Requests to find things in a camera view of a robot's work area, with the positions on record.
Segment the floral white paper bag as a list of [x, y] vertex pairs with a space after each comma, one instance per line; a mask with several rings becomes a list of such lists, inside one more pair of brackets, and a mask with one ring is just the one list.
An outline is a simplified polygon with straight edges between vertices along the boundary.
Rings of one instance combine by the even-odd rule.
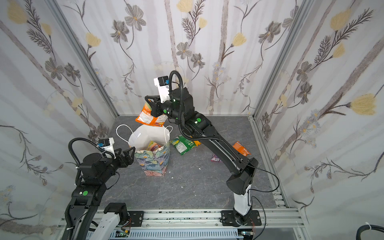
[[129, 129], [127, 135], [120, 135], [121, 127], [129, 128], [125, 124], [119, 125], [116, 128], [116, 135], [130, 147], [135, 148], [134, 157], [146, 176], [164, 176], [170, 159], [173, 127], [142, 125], [135, 131]]

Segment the green snack packet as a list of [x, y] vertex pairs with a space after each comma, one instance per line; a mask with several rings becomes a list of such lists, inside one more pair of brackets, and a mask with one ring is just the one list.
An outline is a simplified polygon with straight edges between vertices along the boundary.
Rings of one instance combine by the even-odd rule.
[[180, 155], [184, 155], [191, 149], [197, 147], [196, 142], [186, 139], [184, 136], [179, 135], [170, 140], [171, 144], [176, 148]]

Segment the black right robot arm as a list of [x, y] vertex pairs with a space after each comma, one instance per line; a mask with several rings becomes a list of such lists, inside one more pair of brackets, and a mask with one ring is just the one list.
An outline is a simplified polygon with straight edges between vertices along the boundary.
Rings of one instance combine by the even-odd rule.
[[151, 107], [151, 115], [165, 115], [174, 120], [184, 138], [199, 141], [210, 149], [232, 174], [226, 182], [228, 188], [237, 195], [244, 195], [252, 185], [259, 162], [238, 152], [219, 134], [207, 117], [195, 111], [193, 96], [184, 86], [178, 71], [171, 71], [169, 76], [154, 78], [154, 84], [159, 94], [145, 96]]

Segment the orange fruit snack packet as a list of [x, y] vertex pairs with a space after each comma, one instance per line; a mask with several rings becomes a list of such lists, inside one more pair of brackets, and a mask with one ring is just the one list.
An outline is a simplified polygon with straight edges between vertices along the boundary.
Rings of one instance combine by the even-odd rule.
[[136, 118], [136, 122], [152, 126], [152, 127], [163, 127], [168, 117], [166, 115], [160, 115], [159, 117], [153, 117], [151, 115], [151, 107], [148, 103], [145, 103], [141, 113]]

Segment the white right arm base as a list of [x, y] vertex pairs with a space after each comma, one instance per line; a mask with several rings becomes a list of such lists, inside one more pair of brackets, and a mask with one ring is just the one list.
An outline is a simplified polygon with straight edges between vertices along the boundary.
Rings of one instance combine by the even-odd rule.
[[251, 187], [252, 185], [249, 185], [246, 188], [246, 193], [243, 195], [234, 194], [235, 204], [233, 212], [235, 222], [239, 226], [243, 226], [248, 222], [252, 212], [252, 204], [250, 203], [249, 193]]

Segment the orange chips packet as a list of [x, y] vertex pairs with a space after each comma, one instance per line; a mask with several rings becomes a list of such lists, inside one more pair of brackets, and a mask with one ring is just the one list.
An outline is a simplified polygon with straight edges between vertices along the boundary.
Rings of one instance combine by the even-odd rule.
[[243, 156], [249, 156], [251, 154], [239, 141], [233, 144], [233, 148]]

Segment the Fox's fruit candy bag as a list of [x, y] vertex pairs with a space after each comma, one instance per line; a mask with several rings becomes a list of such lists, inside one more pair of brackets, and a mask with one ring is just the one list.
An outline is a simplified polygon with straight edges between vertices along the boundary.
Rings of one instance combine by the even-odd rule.
[[162, 146], [159, 145], [158, 143], [154, 142], [154, 141], [150, 141], [148, 147], [147, 147], [147, 151], [156, 151], [157, 149], [161, 148]]

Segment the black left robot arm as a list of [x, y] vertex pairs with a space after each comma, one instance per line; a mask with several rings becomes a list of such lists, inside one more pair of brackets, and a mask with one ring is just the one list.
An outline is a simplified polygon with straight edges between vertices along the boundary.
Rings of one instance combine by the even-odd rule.
[[[80, 162], [73, 143], [83, 141], [91, 144], [98, 152], [87, 155]], [[104, 150], [107, 139], [98, 144], [85, 138], [74, 138], [69, 141], [68, 149], [75, 160], [77, 175], [76, 188], [65, 210], [66, 230], [63, 240], [85, 240], [94, 216], [101, 204], [103, 195], [109, 189], [107, 181], [118, 173], [119, 168], [126, 168], [134, 162], [135, 147], [123, 151]]]

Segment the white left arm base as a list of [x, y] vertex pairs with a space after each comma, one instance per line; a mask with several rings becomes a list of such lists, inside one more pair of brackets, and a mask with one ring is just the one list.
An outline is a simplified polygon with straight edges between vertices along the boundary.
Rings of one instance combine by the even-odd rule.
[[108, 240], [117, 226], [124, 226], [131, 217], [125, 203], [110, 203], [104, 210], [104, 215], [92, 233], [90, 240]]

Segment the purple snack packet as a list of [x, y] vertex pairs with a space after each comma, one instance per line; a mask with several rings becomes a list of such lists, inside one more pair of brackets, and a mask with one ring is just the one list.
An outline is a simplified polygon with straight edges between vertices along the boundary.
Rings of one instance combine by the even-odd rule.
[[213, 155], [213, 156], [211, 157], [211, 162], [221, 163], [222, 160], [221, 160], [218, 156]]

